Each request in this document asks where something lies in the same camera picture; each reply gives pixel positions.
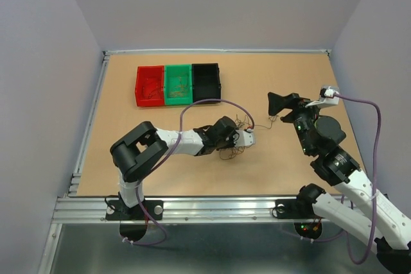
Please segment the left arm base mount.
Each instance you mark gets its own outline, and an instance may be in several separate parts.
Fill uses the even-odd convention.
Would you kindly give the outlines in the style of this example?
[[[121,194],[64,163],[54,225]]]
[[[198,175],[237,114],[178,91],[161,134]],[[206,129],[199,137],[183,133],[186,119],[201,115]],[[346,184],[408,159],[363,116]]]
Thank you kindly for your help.
[[[113,200],[105,199],[107,206],[105,219],[107,221],[143,221],[148,219],[148,216],[143,212],[139,205],[129,208],[120,198]],[[161,220],[164,210],[164,202],[162,200],[147,200],[142,201],[143,207],[155,220]]]

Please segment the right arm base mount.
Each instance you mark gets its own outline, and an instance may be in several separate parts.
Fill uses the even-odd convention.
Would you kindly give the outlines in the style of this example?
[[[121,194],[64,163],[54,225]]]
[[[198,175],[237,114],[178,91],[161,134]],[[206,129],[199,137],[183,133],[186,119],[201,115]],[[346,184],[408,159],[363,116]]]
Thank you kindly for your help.
[[[314,219],[313,204],[297,198],[280,198],[275,201],[271,214],[277,219]]]

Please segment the red plastic bin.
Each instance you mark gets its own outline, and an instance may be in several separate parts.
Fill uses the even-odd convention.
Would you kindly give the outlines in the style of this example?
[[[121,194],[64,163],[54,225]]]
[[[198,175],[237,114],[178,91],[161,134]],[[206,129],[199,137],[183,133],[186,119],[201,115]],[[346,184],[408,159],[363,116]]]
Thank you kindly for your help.
[[[163,107],[164,101],[163,65],[138,66],[135,98],[138,107]]]

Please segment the aluminium frame rail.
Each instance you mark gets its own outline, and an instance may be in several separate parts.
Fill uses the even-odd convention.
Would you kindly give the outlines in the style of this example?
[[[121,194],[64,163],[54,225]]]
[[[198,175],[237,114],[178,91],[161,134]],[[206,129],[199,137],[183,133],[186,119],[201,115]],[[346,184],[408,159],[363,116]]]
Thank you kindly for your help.
[[[222,86],[220,99],[203,99],[190,105],[138,107],[135,98],[138,66],[218,63]],[[115,237],[108,234],[92,236],[84,231],[74,240],[67,257],[72,266],[82,259],[94,259],[104,250],[99,270],[119,272],[122,269],[143,272],[140,257],[148,252],[167,248],[176,236],[166,227],[207,224],[216,227],[212,241],[222,246],[238,246],[245,232],[233,239],[223,235],[238,223],[252,226],[293,222],[299,225],[296,234],[284,230],[285,244],[281,253],[288,253],[291,264],[297,264],[307,254],[311,268],[316,261],[327,264],[327,272],[335,273],[340,258],[331,252],[333,242],[310,237],[330,220],[277,219],[271,214],[275,201],[296,198],[302,187],[315,184],[336,201],[355,209],[348,198],[323,181],[310,166],[314,157],[303,153],[295,128],[280,117],[268,114],[268,93],[280,96],[296,93],[311,101],[318,100],[321,87],[336,86],[335,75],[325,53],[107,53],[103,61],[103,81],[97,90],[97,102],[91,113],[86,138],[77,162],[80,183],[76,196],[57,200],[50,237],[46,245],[48,259],[55,248],[64,225],[86,227],[113,226]],[[322,116],[335,118],[346,137],[340,143],[369,178],[376,177],[372,168],[364,167],[343,100],[338,105],[323,108]],[[231,118],[238,129],[252,129],[255,145],[213,151],[209,155],[171,155],[158,162],[153,172],[142,181],[144,199],[162,200],[161,220],[155,220],[138,203],[148,219],[143,221],[107,221],[105,199],[119,196],[119,169],[114,165],[111,146],[144,121],[156,128],[179,132],[213,125],[220,118]]]

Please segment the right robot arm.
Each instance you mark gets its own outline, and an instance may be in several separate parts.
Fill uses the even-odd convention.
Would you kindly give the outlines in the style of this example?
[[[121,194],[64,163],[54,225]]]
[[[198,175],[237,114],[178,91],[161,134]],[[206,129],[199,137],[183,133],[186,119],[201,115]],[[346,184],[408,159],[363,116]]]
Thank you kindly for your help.
[[[269,115],[289,110],[281,121],[293,124],[303,153],[314,157],[310,164],[314,172],[356,206],[346,207],[321,187],[310,184],[296,196],[296,211],[302,216],[313,214],[328,219],[366,244],[364,256],[356,264],[375,253],[391,273],[410,273],[410,218],[379,191],[376,177],[369,178],[340,147],[346,137],[340,123],[320,114],[321,109],[336,106],[344,98],[334,87],[323,87],[315,101],[296,93],[268,93]]]

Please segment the green plastic bin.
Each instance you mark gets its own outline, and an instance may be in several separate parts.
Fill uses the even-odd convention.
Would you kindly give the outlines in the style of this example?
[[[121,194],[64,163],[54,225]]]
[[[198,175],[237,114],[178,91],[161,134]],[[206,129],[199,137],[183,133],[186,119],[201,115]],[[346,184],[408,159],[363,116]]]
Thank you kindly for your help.
[[[191,64],[165,66],[164,101],[166,106],[192,104],[191,66]]]

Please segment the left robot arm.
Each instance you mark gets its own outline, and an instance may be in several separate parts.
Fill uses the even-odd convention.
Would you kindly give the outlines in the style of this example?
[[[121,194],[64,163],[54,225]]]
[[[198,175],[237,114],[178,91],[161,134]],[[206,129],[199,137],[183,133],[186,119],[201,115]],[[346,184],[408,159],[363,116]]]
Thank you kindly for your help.
[[[171,155],[198,157],[215,150],[253,144],[253,133],[238,129],[227,116],[213,125],[183,132],[156,128],[149,121],[140,123],[110,148],[113,163],[119,169],[121,212],[130,219],[142,214],[142,181],[153,172],[158,162]]]

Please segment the black plastic bin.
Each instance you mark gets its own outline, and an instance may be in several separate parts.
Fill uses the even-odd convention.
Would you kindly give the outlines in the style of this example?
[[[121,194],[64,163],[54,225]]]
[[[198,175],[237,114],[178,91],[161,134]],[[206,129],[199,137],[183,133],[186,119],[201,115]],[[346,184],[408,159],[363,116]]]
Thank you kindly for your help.
[[[222,86],[218,63],[192,64],[193,102],[203,99],[220,99]]]

